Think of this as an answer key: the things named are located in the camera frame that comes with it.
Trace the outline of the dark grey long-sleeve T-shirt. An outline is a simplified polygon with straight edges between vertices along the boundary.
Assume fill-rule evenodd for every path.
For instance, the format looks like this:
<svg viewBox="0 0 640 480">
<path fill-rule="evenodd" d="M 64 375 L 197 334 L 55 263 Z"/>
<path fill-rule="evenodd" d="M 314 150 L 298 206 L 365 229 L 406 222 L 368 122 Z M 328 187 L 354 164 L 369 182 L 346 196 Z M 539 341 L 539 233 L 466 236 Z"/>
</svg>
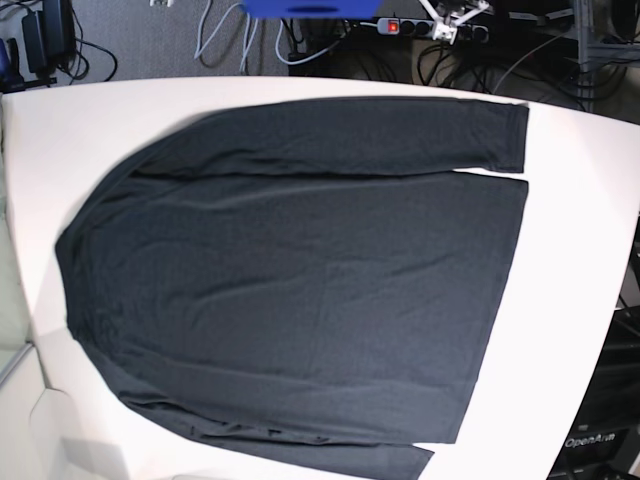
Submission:
<svg viewBox="0 0 640 480">
<path fill-rule="evenodd" d="M 59 237 L 68 329 L 126 407 L 177 435 L 415 479 L 478 379 L 528 119 L 371 97 L 198 120 L 117 165 Z"/>
</svg>

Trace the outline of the blue box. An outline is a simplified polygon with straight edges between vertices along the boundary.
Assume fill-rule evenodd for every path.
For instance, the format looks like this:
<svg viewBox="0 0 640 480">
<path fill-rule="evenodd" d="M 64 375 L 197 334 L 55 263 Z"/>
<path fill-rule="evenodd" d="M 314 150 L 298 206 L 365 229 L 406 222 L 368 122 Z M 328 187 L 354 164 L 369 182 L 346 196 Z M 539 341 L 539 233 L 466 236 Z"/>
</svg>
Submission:
<svg viewBox="0 0 640 480">
<path fill-rule="evenodd" d="M 346 18 L 372 17 L 380 0 L 245 0 L 248 13 L 258 18 Z"/>
</svg>

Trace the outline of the black equipment on floor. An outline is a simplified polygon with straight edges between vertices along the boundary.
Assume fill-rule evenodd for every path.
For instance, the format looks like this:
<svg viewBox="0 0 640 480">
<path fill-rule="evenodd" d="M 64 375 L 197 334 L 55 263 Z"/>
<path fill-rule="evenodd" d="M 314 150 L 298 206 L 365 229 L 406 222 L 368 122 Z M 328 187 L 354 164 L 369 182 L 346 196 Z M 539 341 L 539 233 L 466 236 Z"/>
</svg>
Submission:
<svg viewBox="0 0 640 480">
<path fill-rule="evenodd" d="M 72 2 L 45 0 L 39 4 L 26 5 L 21 19 L 28 70 L 39 79 L 60 71 L 74 80 L 77 43 Z"/>
</svg>

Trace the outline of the black OpenArm case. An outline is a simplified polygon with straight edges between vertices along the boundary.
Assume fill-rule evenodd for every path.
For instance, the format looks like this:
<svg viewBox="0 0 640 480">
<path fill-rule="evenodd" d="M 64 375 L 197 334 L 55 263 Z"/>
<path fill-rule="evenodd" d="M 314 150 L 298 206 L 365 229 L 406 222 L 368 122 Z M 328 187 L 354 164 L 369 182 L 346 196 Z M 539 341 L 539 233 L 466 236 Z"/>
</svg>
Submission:
<svg viewBox="0 0 640 480">
<path fill-rule="evenodd" d="M 622 477 L 639 453 L 639 308 L 613 315 L 569 433 L 548 477 Z"/>
</svg>

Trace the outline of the white power strip red switch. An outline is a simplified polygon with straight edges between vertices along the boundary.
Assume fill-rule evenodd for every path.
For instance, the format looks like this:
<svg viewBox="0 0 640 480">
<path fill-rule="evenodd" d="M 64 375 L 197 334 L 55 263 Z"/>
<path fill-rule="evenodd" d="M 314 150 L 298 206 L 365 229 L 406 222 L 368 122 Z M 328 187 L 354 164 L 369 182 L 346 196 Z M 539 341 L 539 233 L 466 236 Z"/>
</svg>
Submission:
<svg viewBox="0 0 640 480">
<path fill-rule="evenodd" d="M 448 43 L 470 41 L 485 44 L 489 41 L 489 29 L 483 25 L 463 24 L 456 30 L 453 39 L 434 37 L 436 22 L 429 19 L 404 19 L 395 17 L 380 17 L 371 26 L 375 27 L 380 35 L 404 36 L 416 39 L 429 39 L 445 41 Z"/>
</svg>

